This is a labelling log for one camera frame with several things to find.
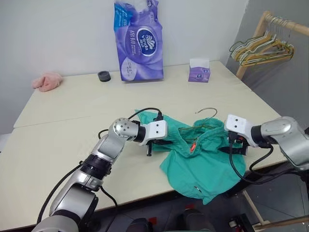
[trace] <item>gray wall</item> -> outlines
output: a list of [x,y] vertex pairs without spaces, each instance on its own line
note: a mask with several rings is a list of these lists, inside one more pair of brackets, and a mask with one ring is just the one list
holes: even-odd
[[[250,0],[236,41],[252,37],[263,11],[309,26],[308,0]],[[248,68],[244,83],[282,116],[294,117],[303,128],[309,126],[309,37],[286,29],[282,39],[296,48],[289,62],[273,62]],[[229,59],[227,68],[236,73],[239,63]]]

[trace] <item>white table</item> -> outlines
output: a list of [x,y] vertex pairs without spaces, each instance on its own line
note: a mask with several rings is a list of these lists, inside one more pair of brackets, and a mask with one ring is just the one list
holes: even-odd
[[[118,72],[107,83],[96,74],[66,77],[54,91],[35,91],[15,124],[0,156],[0,230],[35,224],[42,203],[58,180],[84,160],[97,142],[97,133],[134,109],[157,107],[166,115],[192,125],[218,109],[224,121],[232,113],[259,124],[279,115],[219,62],[211,62],[210,82],[191,83],[188,65],[165,68],[165,80],[123,83]],[[249,149],[247,167],[265,151]],[[127,143],[104,179],[104,187],[120,203],[171,191],[159,169],[167,153],[146,157],[146,148]],[[285,161],[278,147],[257,167]],[[97,193],[97,209],[112,201]]]
[[11,134],[0,134],[0,152],[4,149],[6,141],[8,141]]

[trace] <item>clothes hanger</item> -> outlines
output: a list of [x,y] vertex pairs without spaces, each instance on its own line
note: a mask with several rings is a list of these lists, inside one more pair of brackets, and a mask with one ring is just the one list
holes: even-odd
[[[277,27],[278,30],[276,30],[276,34],[283,34],[283,27],[288,23],[287,20],[283,20],[282,18],[275,18],[272,20],[272,22],[277,22],[278,25],[281,25],[281,30],[279,27]],[[269,48],[277,46],[278,50],[265,52]],[[291,59],[294,55],[294,47],[290,44],[287,44],[285,41],[280,41],[279,39],[276,40],[275,43],[267,45],[262,48],[262,50],[257,54],[248,55],[245,59],[242,59],[240,64],[242,66],[251,66],[255,64],[261,64],[261,63],[269,63],[277,60],[282,59]]]
[[269,44],[273,44],[276,41],[277,35],[275,34],[270,41],[266,41],[260,45],[258,45],[255,49],[253,50],[248,50],[244,54],[241,55],[239,61],[242,63],[244,59],[249,55],[249,54],[254,54],[259,48],[262,48],[264,46],[267,46]]
[[292,59],[294,56],[295,49],[293,45],[288,44],[286,45],[286,50],[288,53],[283,54],[283,55],[276,55],[276,56],[266,56],[264,58],[258,58],[258,59],[252,59],[248,61],[247,63],[243,63],[242,66],[252,66],[256,64],[265,64],[265,63],[270,63],[274,61],[279,61],[279,60],[284,60],[284,59]]
[[257,39],[254,39],[254,40],[252,40],[252,41],[249,41],[249,42],[248,42],[246,45],[244,45],[244,46],[242,46],[242,45],[239,46],[238,48],[236,48],[236,49],[234,50],[234,52],[232,53],[231,57],[232,57],[233,59],[237,60],[238,55],[240,55],[240,54],[242,54],[242,52],[246,51],[246,49],[249,48],[249,47],[251,47],[252,44],[257,43],[257,42],[260,42],[260,41],[264,41],[264,39],[268,37],[268,34],[269,34],[269,32],[266,31],[265,34],[264,34],[264,36],[258,37]]
[[245,42],[243,42],[243,41],[237,41],[236,43],[234,43],[234,44],[230,47],[229,52],[231,52],[231,55],[232,55],[232,53],[233,53],[233,52],[235,51],[235,49],[237,48],[237,47],[235,47],[235,48],[233,48],[233,47],[236,46],[237,44],[242,44],[242,45],[238,45],[238,46],[246,46],[250,41],[256,40],[256,39],[261,38],[261,37],[262,37],[262,36],[249,38],[249,39],[247,39]]
[[233,51],[231,57],[233,57],[233,58],[235,59],[235,55],[237,54],[237,52],[238,52],[239,50],[241,50],[242,48],[245,48],[246,46],[248,46],[249,43],[252,43],[252,42],[254,42],[254,41],[259,41],[259,40],[265,38],[265,37],[267,36],[267,34],[268,34],[268,31],[266,31],[266,33],[264,34],[264,36],[255,37],[255,39],[253,39],[253,40],[249,39],[249,40],[248,40],[248,43],[246,43],[245,45],[240,45],[239,47],[237,47],[237,48]]
[[263,44],[267,41],[269,41],[271,39],[271,34],[269,32],[267,32],[266,37],[257,40],[257,41],[252,41],[250,43],[247,44],[247,46],[241,50],[239,50],[239,52],[235,55],[235,60],[239,61],[240,57],[247,52],[248,50],[252,50],[254,48],[256,48],[258,45]]
[[270,30],[271,30],[271,27],[274,23],[274,21],[277,20],[277,18],[273,18],[269,24],[269,28],[266,30],[265,32],[265,35],[261,38],[261,39],[257,39],[257,40],[253,40],[251,42],[249,42],[245,47],[244,49],[241,49],[241,50],[237,50],[239,51],[238,54],[234,53],[233,54],[233,58],[236,60],[236,61],[239,61],[239,57],[244,53],[246,52],[246,50],[252,50],[254,49],[256,46],[260,45],[260,44],[263,44],[264,42],[266,41],[269,41],[271,39],[271,35],[270,35]]
[[[217,115],[217,113],[218,113],[218,110],[217,110],[216,108],[213,108],[213,107],[206,107],[206,108],[203,108],[203,109],[201,109],[201,110],[195,112],[195,114],[199,114],[200,112],[202,112],[202,111],[204,111],[204,110],[214,110],[214,111],[215,111],[215,113],[213,114],[213,116],[208,117],[205,121],[207,121],[207,120],[209,120],[209,119],[215,117],[215,116]],[[197,127],[179,128],[178,130],[179,130],[179,131],[184,131],[184,130],[202,128],[202,127],[207,128],[207,129],[213,129],[213,128],[214,128],[214,127],[208,126],[208,125],[206,125],[206,124],[203,124],[203,125],[200,125],[200,126],[197,126]]]
[[280,42],[278,40],[273,40],[273,42],[270,41],[270,42],[266,42],[264,44],[259,45],[258,47],[255,48],[254,51],[245,52],[239,60],[240,65],[242,65],[243,62],[246,62],[246,61],[248,61],[252,58],[259,58],[261,56],[261,52],[266,51],[266,50],[270,49],[271,47],[274,47],[278,44],[280,44]]

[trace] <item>white wall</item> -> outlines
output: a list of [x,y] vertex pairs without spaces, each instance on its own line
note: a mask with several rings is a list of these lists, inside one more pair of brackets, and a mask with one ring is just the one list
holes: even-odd
[[[248,0],[160,0],[164,65],[227,62]],[[44,71],[118,70],[113,0],[0,0],[0,134],[10,133]]]

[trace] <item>tissue box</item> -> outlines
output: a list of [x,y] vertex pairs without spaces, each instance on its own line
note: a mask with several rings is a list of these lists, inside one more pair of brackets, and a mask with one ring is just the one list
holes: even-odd
[[189,81],[191,82],[208,82],[211,75],[209,69],[209,59],[194,58],[190,59]]

